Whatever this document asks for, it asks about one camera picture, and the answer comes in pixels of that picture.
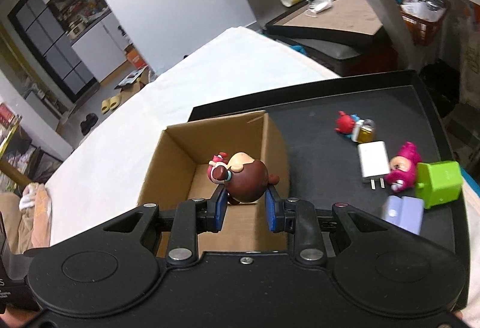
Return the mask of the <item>black tray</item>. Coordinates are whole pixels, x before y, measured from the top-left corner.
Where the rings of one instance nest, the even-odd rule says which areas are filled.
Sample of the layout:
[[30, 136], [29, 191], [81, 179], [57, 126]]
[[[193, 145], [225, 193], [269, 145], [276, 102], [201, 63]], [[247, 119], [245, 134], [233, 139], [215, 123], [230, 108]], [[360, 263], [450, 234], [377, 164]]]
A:
[[193, 108], [190, 119], [264, 110], [286, 144], [288, 196], [319, 209], [343, 201], [380, 215], [391, 188], [378, 174], [405, 143], [426, 163], [452, 149], [436, 107], [413, 70], [256, 91]]

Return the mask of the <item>yellow slippers pair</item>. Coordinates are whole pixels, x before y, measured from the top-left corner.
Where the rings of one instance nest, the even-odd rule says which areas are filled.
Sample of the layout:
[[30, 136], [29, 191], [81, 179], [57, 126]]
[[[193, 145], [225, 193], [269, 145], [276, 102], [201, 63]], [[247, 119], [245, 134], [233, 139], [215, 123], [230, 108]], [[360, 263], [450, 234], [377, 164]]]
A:
[[121, 104], [121, 96], [114, 95], [111, 98], [104, 99], [101, 103], [101, 113], [106, 114], [109, 111], [117, 109]]

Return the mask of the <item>white face mask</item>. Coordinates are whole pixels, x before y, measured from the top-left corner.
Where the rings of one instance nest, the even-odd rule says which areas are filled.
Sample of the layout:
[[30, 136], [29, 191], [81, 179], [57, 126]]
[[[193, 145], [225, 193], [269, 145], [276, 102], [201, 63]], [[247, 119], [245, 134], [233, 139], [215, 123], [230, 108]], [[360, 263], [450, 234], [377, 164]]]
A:
[[305, 15], [316, 17], [321, 12], [331, 9], [335, 1], [337, 0], [308, 0]]

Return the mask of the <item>white USB charger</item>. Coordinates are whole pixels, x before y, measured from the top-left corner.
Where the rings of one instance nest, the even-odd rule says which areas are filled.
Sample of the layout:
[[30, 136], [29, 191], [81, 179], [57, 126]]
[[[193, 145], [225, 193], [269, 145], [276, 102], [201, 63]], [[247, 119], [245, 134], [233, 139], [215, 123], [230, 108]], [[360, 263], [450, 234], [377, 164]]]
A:
[[357, 146], [363, 182], [375, 190], [377, 182], [385, 188], [384, 177], [390, 172], [389, 158], [383, 141], [360, 143]]

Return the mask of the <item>small cardboard box with magazines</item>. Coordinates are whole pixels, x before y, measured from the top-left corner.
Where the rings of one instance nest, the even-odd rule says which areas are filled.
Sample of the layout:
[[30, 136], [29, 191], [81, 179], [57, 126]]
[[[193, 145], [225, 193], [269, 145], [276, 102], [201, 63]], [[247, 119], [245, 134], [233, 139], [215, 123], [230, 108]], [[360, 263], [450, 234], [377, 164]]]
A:
[[150, 68], [148, 66], [134, 69], [115, 86], [115, 89], [126, 90], [136, 83], [139, 83], [141, 87], [144, 87], [149, 82], [149, 73]]

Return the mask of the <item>black slippers pair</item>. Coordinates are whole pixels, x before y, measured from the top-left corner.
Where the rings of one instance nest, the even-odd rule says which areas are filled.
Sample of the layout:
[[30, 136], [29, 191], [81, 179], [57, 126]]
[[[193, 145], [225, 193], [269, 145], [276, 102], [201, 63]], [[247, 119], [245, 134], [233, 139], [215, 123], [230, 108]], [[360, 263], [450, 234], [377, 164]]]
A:
[[80, 132], [84, 137], [86, 137], [87, 134], [91, 131], [92, 128], [95, 127], [95, 125], [98, 122], [98, 116], [94, 113], [89, 113], [86, 115], [85, 120], [83, 120], [80, 123]]

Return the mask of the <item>green block toy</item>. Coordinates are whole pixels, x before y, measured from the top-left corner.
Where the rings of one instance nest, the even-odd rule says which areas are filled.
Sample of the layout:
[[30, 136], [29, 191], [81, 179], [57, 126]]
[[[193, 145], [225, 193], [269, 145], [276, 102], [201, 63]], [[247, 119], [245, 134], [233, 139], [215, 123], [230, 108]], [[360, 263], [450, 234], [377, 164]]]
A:
[[415, 194], [423, 200], [425, 209], [457, 200], [462, 185], [461, 167], [456, 161], [420, 162], [416, 166]]

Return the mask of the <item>pink-hooded doll figurine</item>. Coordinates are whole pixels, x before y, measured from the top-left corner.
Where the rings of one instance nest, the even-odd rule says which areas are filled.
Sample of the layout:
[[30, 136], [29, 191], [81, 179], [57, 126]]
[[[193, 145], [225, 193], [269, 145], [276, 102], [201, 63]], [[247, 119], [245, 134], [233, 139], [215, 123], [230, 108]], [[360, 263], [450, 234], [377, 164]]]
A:
[[390, 172], [384, 177], [391, 190], [399, 193], [414, 187], [416, 182], [416, 166], [422, 162], [416, 145], [406, 142], [397, 155], [392, 157], [389, 165]]

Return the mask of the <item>red plastic basket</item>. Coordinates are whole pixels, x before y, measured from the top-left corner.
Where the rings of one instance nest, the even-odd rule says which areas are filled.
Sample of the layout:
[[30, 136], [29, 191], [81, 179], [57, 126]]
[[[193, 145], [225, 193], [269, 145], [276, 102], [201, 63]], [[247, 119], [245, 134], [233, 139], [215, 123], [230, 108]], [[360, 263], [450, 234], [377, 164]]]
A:
[[448, 0], [397, 0], [413, 42], [426, 47], [442, 28], [450, 9]]

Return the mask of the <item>orange box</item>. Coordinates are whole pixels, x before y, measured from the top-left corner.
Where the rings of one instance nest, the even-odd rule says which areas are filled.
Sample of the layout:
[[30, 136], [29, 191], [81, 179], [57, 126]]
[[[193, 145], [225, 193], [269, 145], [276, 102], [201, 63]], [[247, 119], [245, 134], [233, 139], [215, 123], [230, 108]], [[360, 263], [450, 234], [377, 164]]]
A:
[[124, 53], [128, 62], [131, 63], [136, 69], [141, 69], [146, 66], [146, 62], [133, 44], [128, 45], [124, 49]]

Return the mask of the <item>red crab bottle toy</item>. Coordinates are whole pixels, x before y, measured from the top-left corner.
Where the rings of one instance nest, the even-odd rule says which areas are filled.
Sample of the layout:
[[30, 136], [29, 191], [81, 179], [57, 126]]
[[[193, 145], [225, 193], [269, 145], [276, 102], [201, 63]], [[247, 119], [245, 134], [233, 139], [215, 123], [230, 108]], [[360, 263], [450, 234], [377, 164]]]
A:
[[338, 111], [335, 124], [337, 133], [358, 144], [372, 142], [377, 131], [377, 126], [373, 120], [362, 119], [357, 114], [347, 114], [343, 111]]

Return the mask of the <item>brown-haired doll figurine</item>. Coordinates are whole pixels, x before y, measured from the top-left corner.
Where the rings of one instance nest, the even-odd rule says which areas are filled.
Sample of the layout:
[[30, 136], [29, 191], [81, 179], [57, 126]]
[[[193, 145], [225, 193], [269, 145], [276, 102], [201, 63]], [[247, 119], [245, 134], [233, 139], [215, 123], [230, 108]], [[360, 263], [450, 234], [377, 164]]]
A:
[[280, 178], [271, 174], [265, 163], [245, 152], [237, 152], [229, 159], [219, 152], [208, 162], [208, 179], [223, 185], [232, 205], [252, 204], [259, 200], [269, 185], [275, 186]]

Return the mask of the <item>lavender block toy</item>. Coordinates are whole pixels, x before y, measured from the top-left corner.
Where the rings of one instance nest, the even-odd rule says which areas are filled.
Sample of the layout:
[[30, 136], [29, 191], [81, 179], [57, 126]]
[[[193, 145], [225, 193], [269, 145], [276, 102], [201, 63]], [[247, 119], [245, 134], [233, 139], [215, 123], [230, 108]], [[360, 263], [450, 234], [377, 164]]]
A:
[[424, 201], [410, 196], [389, 196], [382, 207], [382, 219], [414, 235], [422, 228]]

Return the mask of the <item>white kitchen cabinet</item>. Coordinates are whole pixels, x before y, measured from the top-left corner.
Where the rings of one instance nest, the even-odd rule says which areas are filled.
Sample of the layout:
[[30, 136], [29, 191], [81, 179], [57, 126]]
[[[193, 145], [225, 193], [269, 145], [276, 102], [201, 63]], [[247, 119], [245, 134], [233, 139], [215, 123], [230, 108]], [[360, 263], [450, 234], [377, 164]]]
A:
[[43, 0], [99, 82], [125, 62], [119, 22], [106, 0]]

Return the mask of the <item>black framed side board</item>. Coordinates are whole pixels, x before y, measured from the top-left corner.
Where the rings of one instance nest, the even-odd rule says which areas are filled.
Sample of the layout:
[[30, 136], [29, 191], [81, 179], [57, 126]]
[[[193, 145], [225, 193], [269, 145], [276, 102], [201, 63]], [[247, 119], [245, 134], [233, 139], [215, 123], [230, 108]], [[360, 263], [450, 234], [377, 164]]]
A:
[[306, 1], [297, 3], [267, 22], [265, 29], [286, 38], [315, 39], [360, 49], [391, 42], [367, 0], [333, 0], [330, 8], [318, 14], [307, 10]]

